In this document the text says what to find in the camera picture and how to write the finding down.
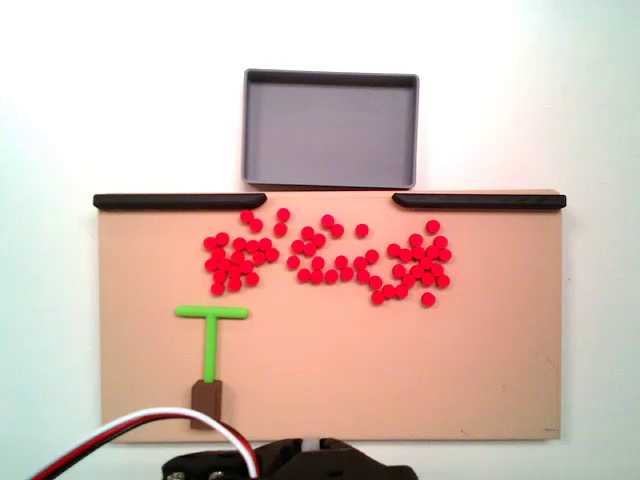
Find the gray tray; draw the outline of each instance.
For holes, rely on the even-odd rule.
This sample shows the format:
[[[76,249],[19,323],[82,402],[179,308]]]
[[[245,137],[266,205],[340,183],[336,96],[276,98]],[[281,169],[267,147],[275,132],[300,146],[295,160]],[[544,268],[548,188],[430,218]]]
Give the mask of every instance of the gray tray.
[[[413,187],[418,83],[416,75],[247,70],[244,181]]]

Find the white wall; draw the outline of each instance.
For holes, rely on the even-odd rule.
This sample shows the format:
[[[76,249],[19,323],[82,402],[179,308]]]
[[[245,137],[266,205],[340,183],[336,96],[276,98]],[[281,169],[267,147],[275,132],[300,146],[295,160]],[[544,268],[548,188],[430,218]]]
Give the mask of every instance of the white wall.
[[[568,196],[562,440],[358,446],[423,479],[637,474],[639,2],[5,1],[2,477],[99,424],[92,195],[244,189],[247,67],[417,73],[417,189]],[[64,478],[156,479],[200,448],[103,448]]]

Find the tan board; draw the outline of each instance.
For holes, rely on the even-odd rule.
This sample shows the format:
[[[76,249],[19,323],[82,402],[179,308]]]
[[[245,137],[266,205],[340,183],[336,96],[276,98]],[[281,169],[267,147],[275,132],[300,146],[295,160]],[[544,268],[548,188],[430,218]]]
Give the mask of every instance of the tan board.
[[[389,192],[269,193],[257,208],[271,237],[280,207],[289,233],[274,244],[252,289],[213,297],[205,237],[259,238],[238,212],[99,213],[102,415],[109,421],[153,406],[190,406],[202,378],[204,320],[178,305],[246,307],[221,320],[222,419],[249,439],[546,439],[560,435],[560,211],[424,211]],[[346,227],[320,252],[353,259],[405,245],[437,219],[453,259],[451,285],[414,287],[375,307],[357,282],[302,285],[285,265],[301,227],[331,213]],[[366,239],[354,235],[367,223]],[[390,281],[395,262],[371,268]],[[210,441],[189,422],[157,422],[129,442]]]

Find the white wire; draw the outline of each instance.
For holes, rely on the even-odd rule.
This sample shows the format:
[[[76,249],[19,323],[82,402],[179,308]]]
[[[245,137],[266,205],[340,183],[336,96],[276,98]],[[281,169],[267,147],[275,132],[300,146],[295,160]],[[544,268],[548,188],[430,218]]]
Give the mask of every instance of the white wire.
[[[62,453],[61,455],[56,457],[55,460],[53,460],[52,462],[47,464],[47,466],[45,466],[44,468],[40,469],[38,471],[38,473],[40,473],[41,471],[43,471],[46,468],[48,468],[50,465],[52,465],[55,462],[57,462],[63,456],[71,453],[73,450],[75,450],[79,446],[84,445],[85,443],[87,443],[88,441],[93,439],[94,437],[97,437],[98,435],[103,434],[107,430],[111,430],[112,428],[117,427],[119,425],[122,425],[123,423],[129,422],[131,420],[135,420],[135,419],[140,418],[140,417],[146,417],[148,415],[183,415],[185,417],[193,418],[194,420],[200,420],[202,423],[206,423],[211,428],[213,428],[217,432],[219,432],[222,435],[224,435],[227,438],[227,440],[229,440],[233,444],[233,446],[236,447],[238,452],[240,452],[240,455],[242,455],[242,458],[244,459],[244,462],[247,464],[247,470],[249,471],[249,477],[250,478],[258,478],[258,469],[257,469],[256,464],[253,462],[253,457],[251,456],[251,452],[242,444],[242,442],[240,440],[238,440],[238,438],[233,433],[231,433],[231,431],[229,431],[229,429],[227,429],[226,427],[224,427],[220,423],[216,422],[213,418],[205,415],[204,413],[197,412],[195,410],[191,410],[190,408],[181,408],[181,407],[146,408],[144,410],[138,410],[137,412],[133,412],[133,413],[130,413],[129,415],[125,415],[124,417],[120,417],[120,418],[114,420],[113,422],[107,423],[105,426],[99,428],[98,430],[93,432],[91,435],[89,435],[87,438],[85,438],[84,440],[81,440],[76,445],[74,445],[73,447],[69,448],[66,452]]]

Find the green t-shaped pusher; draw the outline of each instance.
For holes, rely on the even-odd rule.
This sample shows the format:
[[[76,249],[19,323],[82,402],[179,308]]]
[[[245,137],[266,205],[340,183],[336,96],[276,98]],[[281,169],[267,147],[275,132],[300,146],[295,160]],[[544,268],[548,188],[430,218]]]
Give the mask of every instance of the green t-shaped pusher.
[[[218,342],[218,319],[240,318],[249,316],[246,308],[234,307],[176,307],[176,315],[179,317],[197,317],[205,319],[205,343],[204,343],[204,383],[213,383],[216,379],[216,350]]]

